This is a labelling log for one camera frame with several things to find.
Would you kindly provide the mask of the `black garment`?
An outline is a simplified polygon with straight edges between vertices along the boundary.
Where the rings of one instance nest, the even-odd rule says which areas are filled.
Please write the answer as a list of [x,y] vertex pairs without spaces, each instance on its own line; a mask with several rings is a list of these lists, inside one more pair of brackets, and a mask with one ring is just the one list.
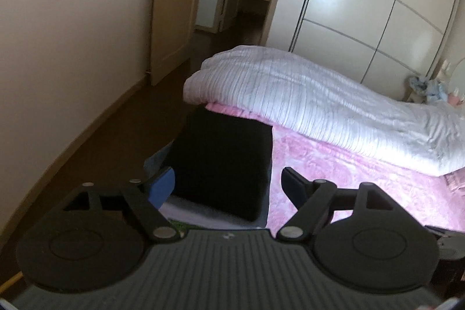
[[198,107],[169,148],[173,196],[256,227],[267,224],[272,127]]

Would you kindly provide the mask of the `blue cloth on nightstand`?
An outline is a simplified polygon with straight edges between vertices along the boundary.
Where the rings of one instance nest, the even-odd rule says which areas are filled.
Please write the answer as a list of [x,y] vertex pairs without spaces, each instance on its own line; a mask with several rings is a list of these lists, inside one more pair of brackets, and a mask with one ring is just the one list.
[[427,79],[426,77],[412,76],[408,84],[413,93],[425,100],[426,104],[436,101],[447,101],[448,92],[445,84],[438,79]]

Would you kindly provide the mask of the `white striped duvet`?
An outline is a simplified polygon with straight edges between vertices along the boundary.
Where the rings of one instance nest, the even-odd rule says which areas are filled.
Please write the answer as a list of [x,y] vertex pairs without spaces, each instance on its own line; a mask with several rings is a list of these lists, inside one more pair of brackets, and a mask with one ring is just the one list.
[[238,46],[204,60],[184,100],[218,103],[359,155],[431,176],[464,167],[464,117],[393,100],[293,53]]

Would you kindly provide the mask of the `blue folded garment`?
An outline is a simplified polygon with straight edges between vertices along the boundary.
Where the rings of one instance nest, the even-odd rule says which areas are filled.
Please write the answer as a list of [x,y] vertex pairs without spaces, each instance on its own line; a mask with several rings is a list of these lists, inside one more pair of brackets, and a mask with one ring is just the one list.
[[160,174],[172,167],[169,160],[171,147],[172,143],[169,143],[151,157],[146,158],[144,161],[144,174],[147,182],[157,178]]

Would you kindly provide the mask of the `white folded garment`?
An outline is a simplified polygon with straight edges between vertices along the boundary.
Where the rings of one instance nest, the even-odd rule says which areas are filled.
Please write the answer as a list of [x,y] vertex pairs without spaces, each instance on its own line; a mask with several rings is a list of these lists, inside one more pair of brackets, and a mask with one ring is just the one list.
[[166,219],[218,230],[262,229],[266,227],[268,217],[266,210],[257,220],[247,221],[174,197],[169,197],[159,211]]

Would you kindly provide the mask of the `pink floral blanket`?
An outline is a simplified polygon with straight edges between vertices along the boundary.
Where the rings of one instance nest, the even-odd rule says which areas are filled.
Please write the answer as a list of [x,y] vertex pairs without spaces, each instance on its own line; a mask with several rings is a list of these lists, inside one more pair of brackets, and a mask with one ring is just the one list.
[[273,128],[272,160],[266,224],[272,232],[296,213],[280,187],[280,172],[287,166],[307,179],[328,179],[342,189],[374,182],[420,223],[464,230],[464,170],[430,177],[358,157],[282,127]]

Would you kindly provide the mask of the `green folded garment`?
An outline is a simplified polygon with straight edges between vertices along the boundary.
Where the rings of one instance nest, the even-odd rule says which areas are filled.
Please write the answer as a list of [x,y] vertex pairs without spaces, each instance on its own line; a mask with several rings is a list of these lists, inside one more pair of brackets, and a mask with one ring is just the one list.
[[181,237],[184,237],[188,230],[191,228],[191,225],[188,223],[181,222],[179,220],[169,220],[173,227],[178,231]]

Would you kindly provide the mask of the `white wardrobe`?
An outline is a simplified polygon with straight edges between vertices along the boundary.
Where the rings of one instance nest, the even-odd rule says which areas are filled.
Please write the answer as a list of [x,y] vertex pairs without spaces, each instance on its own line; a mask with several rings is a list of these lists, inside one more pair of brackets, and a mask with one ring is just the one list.
[[403,100],[433,74],[459,0],[272,0],[265,46],[288,51]]

